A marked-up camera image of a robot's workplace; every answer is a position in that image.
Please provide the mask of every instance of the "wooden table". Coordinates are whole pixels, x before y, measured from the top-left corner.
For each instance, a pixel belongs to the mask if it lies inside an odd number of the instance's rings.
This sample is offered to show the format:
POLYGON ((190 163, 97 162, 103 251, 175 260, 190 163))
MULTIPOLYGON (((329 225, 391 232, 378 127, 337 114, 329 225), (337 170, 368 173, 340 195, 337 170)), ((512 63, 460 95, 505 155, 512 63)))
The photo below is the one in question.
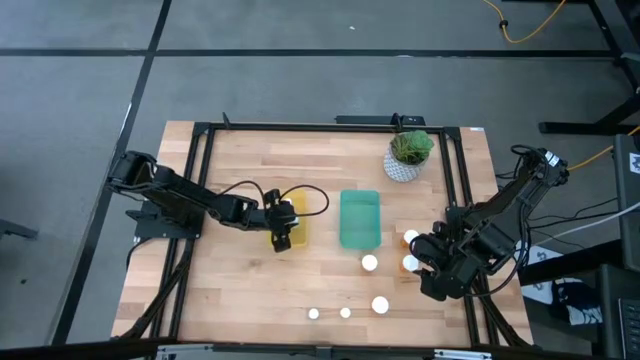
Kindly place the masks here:
MULTIPOLYGON (((183 172, 193 122, 168 122, 158 161, 183 172)), ((497 191, 482 129, 462 128, 462 144, 475 201, 497 191)), ((275 344, 333 344, 435 347, 469 346, 462 300, 438 302, 420 293, 417 276, 401 271, 408 250, 400 246, 404 231, 429 232, 444 217, 448 205, 437 137, 426 169, 410 183, 397 183, 384 173, 382 160, 392 134, 334 132, 224 131, 215 133, 206 187, 214 192, 251 179, 267 189, 288 189, 308 183, 324 189, 331 206, 309 218, 309 244, 274 253, 265 232, 242 232, 206 218, 197 240, 189 275, 179 338, 190 341, 275 344), (373 189, 380 193, 382 245, 373 251, 379 266, 366 273, 361 253, 345 251, 339 243, 340 191, 373 189), (384 296, 390 310, 378 315, 371 301, 384 296), (351 318, 339 311, 348 307, 351 318), (320 310, 310 320, 310 308, 320 310)), ((200 163, 204 141, 196 157, 200 163)), ((456 194, 462 190, 449 145, 456 194)), ((192 180, 198 178, 194 169, 192 180)), ((253 198, 254 188, 235 193, 253 198)), ((321 208, 323 197, 307 192, 308 211, 321 208)), ((126 331, 155 296, 167 240, 152 240, 131 259, 113 326, 113 335, 126 331)), ((512 269, 505 266, 489 279, 493 288, 512 269)), ((508 322, 531 342, 529 322, 514 279, 493 296, 508 322)), ((487 342, 484 316, 475 304, 480 335, 487 342)), ((166 334, 173 302, 165 308, 161 334, 166 334)))

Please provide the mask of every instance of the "white plant pot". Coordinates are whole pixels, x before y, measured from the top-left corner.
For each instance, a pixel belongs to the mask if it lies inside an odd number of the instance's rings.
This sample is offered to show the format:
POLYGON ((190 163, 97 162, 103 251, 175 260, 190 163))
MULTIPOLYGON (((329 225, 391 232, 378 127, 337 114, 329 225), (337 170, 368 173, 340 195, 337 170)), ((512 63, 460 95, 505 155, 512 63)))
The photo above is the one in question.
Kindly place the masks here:
POLYGON ((407 165, 403 164, 393 155, 393 150, 391 150, 391 144, 387 148, 387 153, 384 156, 384 172, 389 175, 389 177, 398 182, 408 182, 411 181, 420 175, 420 172, 424 168, 424 165, 427 163, 427 157, 423 162, 418 165, 407 165))

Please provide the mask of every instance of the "yellow cable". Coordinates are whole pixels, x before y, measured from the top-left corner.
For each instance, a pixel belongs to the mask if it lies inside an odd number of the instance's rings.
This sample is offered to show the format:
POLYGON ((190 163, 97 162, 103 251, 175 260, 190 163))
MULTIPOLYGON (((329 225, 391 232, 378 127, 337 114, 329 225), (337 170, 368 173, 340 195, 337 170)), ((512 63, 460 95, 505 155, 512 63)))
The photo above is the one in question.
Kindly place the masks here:
MULTIPOLYGON (((637 133, 638 131, 640 131, 640 126, 638 126, 638 127, 636 127, 635 129, 633 129, 633 131, 631 131, 631 132, 630 132, 629 134, 627 134, 627 135, 633 135, 633 134, 637 133)), ((600 156, 602 156, 602 155, 604 155, 604 154, 608 153, 608 152, 609 152, 609 151, 611 151, 611 150, 613 150, 613 146, 609 146, 608 148, 606 148, 606 149, 602 150, 601 152, 597 153, 596 155, 593 155, 592 157, 588 158, 587 160, 585 160, 585 161, 581 162, 581 163, 580 163, 580 164, 578 164, 578 165, 572 166, 572 167, 570 167, 570 168, 569 168, 569 169, 567 169, 567 170, 569 170, 569 171, 573 171, 573 170, 580 169, 581 167, 583 167, 583 166, 585 166, 585 165, 587 165, 587 164, 591 163, 593 160, 595 160, 595 159, 599 158, 600 156)))
MULTIPOLYGON (((502 11, 500 10, 500 8, 498 8, 497 6, 495 6, 491 1, 489 0, 482 0, 485 3, 487 3, 489 6, 491 6, 500 16, 500 21, 504 21, 504 15, 502 15, 502 11)), ((560 11, 560 9, 562 9, 562 6, 567 2, 567 0, 562 0, 562 2, 560 2, 560 4, 558 4, 558 6, 556 7, 556 9, 551 13, 551 15, 549 15, 549 17, 547 18, 547 20, 545 20, 542 24, 540 24, 540 26, 538 26, 537 29, 535 29, 531 34, 523 37, 520 40, 511 40, 511 38, 509 37, 509 33, 507 33, 507 26, 506 25, 502 25, 502 33, 504 34, 505 39, 507 39, 508 42, 512 43, 512 44, 520 44, 522 42, 525 42, 529 39, 531 39, 532 37, 534 37, 537 33, 539 33, 542 29, 544 29, 545 26, 547 26, 547 24, 549 23, 549 21, 551 21, 551 19, 553 19, 554 16, 556 16, 556 14, 558 13, 558 11, 560 11)))

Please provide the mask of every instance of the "teal plastic bin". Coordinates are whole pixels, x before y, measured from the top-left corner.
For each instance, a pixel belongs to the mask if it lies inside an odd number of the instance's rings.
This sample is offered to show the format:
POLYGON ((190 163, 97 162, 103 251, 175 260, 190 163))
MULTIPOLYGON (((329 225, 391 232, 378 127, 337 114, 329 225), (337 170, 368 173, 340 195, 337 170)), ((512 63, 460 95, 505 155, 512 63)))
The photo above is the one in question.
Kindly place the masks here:
POLYGON ((373 190, 340 193, 340 244, 345 249, 373 250, 382 243, 380 194, 373 190))

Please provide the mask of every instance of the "white ball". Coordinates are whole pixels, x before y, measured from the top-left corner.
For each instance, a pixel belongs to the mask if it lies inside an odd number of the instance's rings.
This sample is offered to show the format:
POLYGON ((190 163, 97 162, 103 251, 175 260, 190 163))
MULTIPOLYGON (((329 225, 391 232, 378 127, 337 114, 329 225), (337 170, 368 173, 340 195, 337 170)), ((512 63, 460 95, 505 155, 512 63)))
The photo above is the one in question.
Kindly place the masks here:
POLYGON ((349 310, 349 308, 342 308, 342 310, 340 310, 340 316, 342 316, 343 319, 348 319, 351 316, 351 310, 349 310))
POLYGON ((407 232, 404 233, 404 241, 409 244, 411 243, 411 240, 413 240, 418 235, 420 235, 420 233, 415 230, 407 230, 407 232))
POLYGON ((402 266, 407 271, 415 271, 420 267, 420 262, 418 261, 418 259, 416 259, 415 256, 407 255, 404 257, 404 259, 402 259, 402 266))
POLYGON ((320 316, 320 311, 318 311, 318 309, 310 309, 309 310, 309 319, 311 320, 315 320, 320 316))
POLYGON ((383 296, 377 296, 371 302, 371 308, 373 308, 373 311, 377 312, 378 314, 384 314, 389 311, 389 301, 383 296))
POLYGON ((373 271, 378 267, 378 259, 373 255, 366 255, 362 258, 362 267, 367 271, 373 271))

